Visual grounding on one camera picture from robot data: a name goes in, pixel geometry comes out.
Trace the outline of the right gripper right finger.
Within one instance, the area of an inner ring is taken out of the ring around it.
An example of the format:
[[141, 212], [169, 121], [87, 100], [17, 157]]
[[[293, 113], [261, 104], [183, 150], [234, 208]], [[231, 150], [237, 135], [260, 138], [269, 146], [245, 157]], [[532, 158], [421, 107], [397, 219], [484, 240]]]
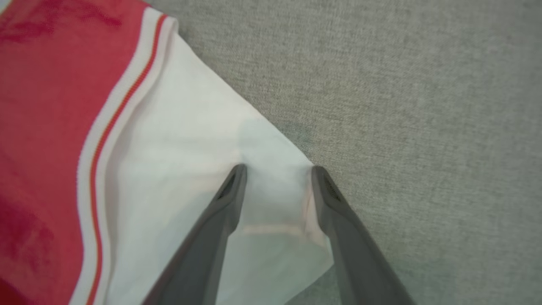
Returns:
[[330, 241], [343, 305], [414, 301], [323, 166], [311, 170], [318, 224]]

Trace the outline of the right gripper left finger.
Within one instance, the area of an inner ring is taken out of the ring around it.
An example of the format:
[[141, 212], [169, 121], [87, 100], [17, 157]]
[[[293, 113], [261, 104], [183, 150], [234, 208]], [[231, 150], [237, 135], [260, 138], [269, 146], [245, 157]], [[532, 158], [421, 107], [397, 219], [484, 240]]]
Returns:
[[248, 178], [236, 164], [143, 301], [144, 305], [214, 305], [229, 236], [240, 220]]

